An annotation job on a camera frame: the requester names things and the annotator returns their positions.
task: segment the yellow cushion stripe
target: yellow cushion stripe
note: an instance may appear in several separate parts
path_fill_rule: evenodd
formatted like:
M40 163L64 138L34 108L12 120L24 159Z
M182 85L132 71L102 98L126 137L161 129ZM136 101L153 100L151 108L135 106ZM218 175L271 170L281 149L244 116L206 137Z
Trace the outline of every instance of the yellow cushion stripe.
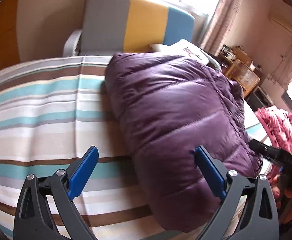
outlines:
M149 44L162 44L168 6L149 0L130 0L124 52L147 52Z

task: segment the pink clothing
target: pink clothing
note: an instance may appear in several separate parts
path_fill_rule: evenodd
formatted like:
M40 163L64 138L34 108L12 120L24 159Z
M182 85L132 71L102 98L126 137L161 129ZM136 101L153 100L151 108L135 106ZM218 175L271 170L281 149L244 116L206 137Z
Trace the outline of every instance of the pink clothing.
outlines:
M292 113L276 107L260 108L255 112L264 127L272 146L292 154ZM280 167L273 165L269 178L279 173Z

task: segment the metal screw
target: metal screw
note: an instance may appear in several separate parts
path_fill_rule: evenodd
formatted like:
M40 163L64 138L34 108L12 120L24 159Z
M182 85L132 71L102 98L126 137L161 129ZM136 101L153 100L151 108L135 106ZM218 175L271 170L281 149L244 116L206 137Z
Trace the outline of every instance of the metal screw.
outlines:
M267 180L267 177L266 177L264 174L261 174L261 175L259 176L259 178L260 178L261 180Z
M60 169L60 170L56 171L56 174L57 174L57 176L62 176L65 174L65 170Z
M33 174L29 174L28 176L27 176L27 179L28 180L32 180L34 178L34 175Z
M232 177L236 177L238 175L237 171L236 170L230 170L228 172L229 175L231 175Z

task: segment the puffer jacket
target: puffer jacket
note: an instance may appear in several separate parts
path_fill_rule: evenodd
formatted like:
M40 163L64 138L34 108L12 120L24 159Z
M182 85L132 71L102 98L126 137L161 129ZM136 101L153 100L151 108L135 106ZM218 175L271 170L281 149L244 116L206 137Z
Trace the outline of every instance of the puffer jacket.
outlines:
M292 113L271 107L270 109L260 108L255 115L263 125L272 146L282 148L292 154ZM280 167L273 165L268 175L269 179L276 176L279 170Z
M158 223L189 232L220 200L195 164L203 145L227 169L255 177L262 158L248 147L243 91L190 57L117 53L105 85L138 180Z

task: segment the mattress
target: mattress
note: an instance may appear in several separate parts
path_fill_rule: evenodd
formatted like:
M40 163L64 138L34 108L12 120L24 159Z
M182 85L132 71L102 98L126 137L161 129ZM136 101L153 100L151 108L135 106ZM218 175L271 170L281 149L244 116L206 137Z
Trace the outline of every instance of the mattress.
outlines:
M66 169L91 145L100 158L74 203L98 239L195 239L202 230L165 231L154 219L105 94L110 59L54 58L0 71L0 228L9 238L27 174L44 177ZM247 104L245 128L270 145ZM270 166L264 160L261 172ZM69 237L51 196L48 202L60 233ZM242 198L234 221L244 203Z

